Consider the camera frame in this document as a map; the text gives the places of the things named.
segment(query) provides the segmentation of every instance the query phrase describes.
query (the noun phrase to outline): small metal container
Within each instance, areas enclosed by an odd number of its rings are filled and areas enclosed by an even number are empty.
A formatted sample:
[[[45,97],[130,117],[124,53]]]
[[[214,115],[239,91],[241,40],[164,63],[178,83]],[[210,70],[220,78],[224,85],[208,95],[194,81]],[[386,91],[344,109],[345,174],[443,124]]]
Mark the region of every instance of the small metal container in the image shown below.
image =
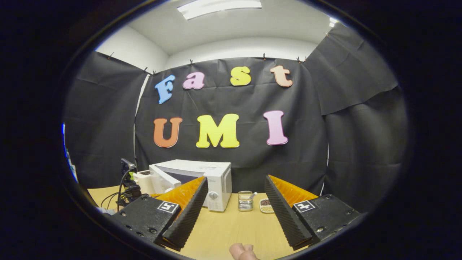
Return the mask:
[[[254,199],[251,191],[241,191],[237,193],[237,207],[239,211],[251,211],[254,208]]]

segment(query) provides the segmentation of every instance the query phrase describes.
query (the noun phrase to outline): small dish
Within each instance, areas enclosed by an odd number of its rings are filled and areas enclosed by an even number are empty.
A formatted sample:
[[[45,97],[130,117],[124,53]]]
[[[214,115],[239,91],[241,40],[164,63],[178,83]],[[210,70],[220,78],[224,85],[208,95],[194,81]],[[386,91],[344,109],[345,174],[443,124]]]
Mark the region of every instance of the small dish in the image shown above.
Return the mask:
[[[262,198],[260,200],[260,202],[258,203],[258,205],[260,206],[260,211],[263,212],[263,213],[274,213],[274,210],[273,210],[273,207],[271,206],[271,204],[269,205],[262,205],[261,202],[264,201],[264,200],[268,200],[268,198]]]

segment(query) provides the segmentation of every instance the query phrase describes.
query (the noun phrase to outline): yellow foam letter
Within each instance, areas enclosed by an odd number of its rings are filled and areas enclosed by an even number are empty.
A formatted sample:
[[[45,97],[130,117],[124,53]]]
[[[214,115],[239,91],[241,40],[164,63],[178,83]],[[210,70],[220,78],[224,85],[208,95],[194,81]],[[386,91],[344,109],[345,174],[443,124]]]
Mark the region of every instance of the yellow foam letter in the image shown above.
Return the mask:
[[[245,86],[252,80],[250,75],[250,69],[248,67],[235,67],[231,70],[231,84],[233,86]]]
[[[235,148],[239,147],[239,141],[236,137],[236,121],[239,116],[236,114],[226,114],[217,127],[213,118],[209,115],[200,116],[197,121],[201,124],[201,130],[199,132],[199,141],[196,146],[199,148],[207,148],[210,143],[207,141],[207,135],[212,143],[213,147],[217,147],[223,136],[223,141],[220,145],[223,148]]]

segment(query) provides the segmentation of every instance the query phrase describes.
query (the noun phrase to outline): black textured gripper pad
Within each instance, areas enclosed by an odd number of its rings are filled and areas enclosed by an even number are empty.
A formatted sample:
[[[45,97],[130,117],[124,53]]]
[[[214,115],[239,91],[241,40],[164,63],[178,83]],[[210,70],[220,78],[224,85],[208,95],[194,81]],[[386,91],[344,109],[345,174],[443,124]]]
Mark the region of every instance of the black textured gripper pad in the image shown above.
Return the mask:
[[[284,231],[287,242],[289,242],[289,246],[297,250],[315,242],[313,241],[313,236],[300,221],[294,210],[290,208],[269,176],[265,178],[265,192]]]
[[[184,247],[194,228],[207,193],[208,184],[205,177],[178,219],[164,232],[162,245],[178,251]]]

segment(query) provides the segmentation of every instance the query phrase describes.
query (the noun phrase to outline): white wall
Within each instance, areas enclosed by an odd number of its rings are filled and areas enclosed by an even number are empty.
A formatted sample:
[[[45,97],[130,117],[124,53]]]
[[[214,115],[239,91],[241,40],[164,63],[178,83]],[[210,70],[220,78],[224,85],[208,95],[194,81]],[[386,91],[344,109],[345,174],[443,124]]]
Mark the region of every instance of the white wall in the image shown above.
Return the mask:
[[[297,57],[300,57],[300,60],[303,60],[310,55],[316,46],[316,43],[269,37],[218,41],[171,55],[167,59],[164,69],[189,64],[190,59],[193,62],[203,62],[223,58],[262,57],[263,53],[268,58],[296,60]]]
[[[129,26],[122,27],[96,49],[97,52],[130,63],[152,73],[162,71],[168,55],[152,41]]]

